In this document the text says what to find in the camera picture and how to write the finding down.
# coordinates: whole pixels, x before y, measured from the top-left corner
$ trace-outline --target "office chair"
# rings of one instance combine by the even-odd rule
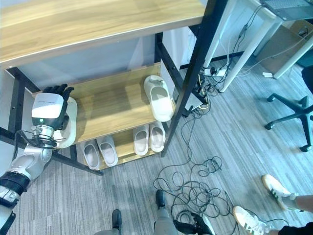
[[[313,93],[313,66],[309,66],[302,70],[302,78],[309,88],[310,92]],[[298,102],[287,100],[286,98],[281,97],[278,94],[272,94],[268,98],[268,102],[272,102],[273,100],[278,99],[289,108],[294,110],[294,114],[277,119],[275,121],[269,122],[265,125],[265,128],[270,130],[274,127],[274,125],[278,122],[282,122],[289,119],[299,118],[302,122],[303,130],[305,133],[305,137],[307,139],[307,145],[301,147],[302,152],[308,152],[312,148],[312,130],[311,130],[311,120],[313,120],[313,116],[311,116],[311,112],[313,112],[313,105],[309,106],[308,96],[302,98]]]

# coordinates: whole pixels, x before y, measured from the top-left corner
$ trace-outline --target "black shoe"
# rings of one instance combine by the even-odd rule
[[[156,191],[156,204],[158,209],[165,207],[165,196],[162,190]]]
[[[118,229],[118,234],[122,234],[122,214],[119,209],[116,209],[112,213],[112,227]]]

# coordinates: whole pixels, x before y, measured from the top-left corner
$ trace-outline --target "gray pants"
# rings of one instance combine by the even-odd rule
[[[168,211],[163,207],[157,211],[154,235],[178,235]]]
[[[105,230],[97,232],[94,235],[118,235],[118,229],[111,229],[111,230]]]

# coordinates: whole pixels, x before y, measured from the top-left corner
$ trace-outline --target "shelf board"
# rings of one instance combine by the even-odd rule
[[[133,146],[133,130],[116,133],[113,135],[113,139],[115,149],[118,155],[118,165],[155,154],[155,152],[150,149],[148,150],[148,153],[144,156],[139,156],[135,154]],[[77,145],[77,154],[83,159],[83,164],[87,165],[86,160],[83,157],[83,143]],[[100,169],[108,168],[100,153],[99,156],[102,160]]]
[[[1,62],[17,66],[199,24],[199,0],[30,0],[1,9]]]
[[[72,85],[78,105],[76,143],[155,121],[143,81],[160,64]]]

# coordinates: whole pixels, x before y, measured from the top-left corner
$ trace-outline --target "black chair leg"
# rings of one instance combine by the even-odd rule
[[[312,148],[312,130],[310,115],[303,115],[301,118],[305,138],[307,139],[307,145],[301,147],[302,152],[308,152]]]
[[[275,123],[286,121],[286,120],[290,120],[290,119],[294,119],[294,118],[300,117],[301,115],[303,115],[303,114],[291,114],[289,116],[282,117],[280,119],[277,119],[277,120],[269,122],[268,124],[265,125],[265,128],[270,130],[270,129],[272,129],[274,127]]]
[[[270,95],[270,97],[267,99],[268,102],[272,102],[273,100],[278,99],[280,102],[282,102],[283,104],[287,105],[289,108],[291,108],[292,110],[294,110],[295,112],[301,110],[301,108],[299,107],[299,105],[296,102],[290,101],[276,93],[273,93]]]
[[[299,104],[302,105],[302,108],[308,107],[308,106],[309,106],[309,98],[308,98],[308,96],[303,97],[303,98],[299,101]]]

